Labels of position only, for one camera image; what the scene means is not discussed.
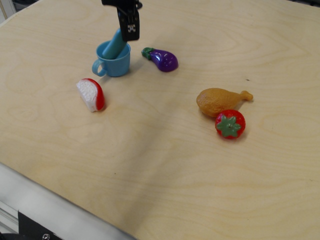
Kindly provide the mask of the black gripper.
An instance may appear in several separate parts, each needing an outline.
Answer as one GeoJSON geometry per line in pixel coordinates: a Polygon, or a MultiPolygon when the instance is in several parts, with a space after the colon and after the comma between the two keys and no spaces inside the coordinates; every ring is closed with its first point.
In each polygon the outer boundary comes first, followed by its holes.
{"type": "Polygon", "coordinates": [[[140,38],[140,16],[138,10],[143,7],[139,0],[101,0],[104,6],[113,6],[118,10],[118,20],[124,42],[137,41],[140,38]]]}

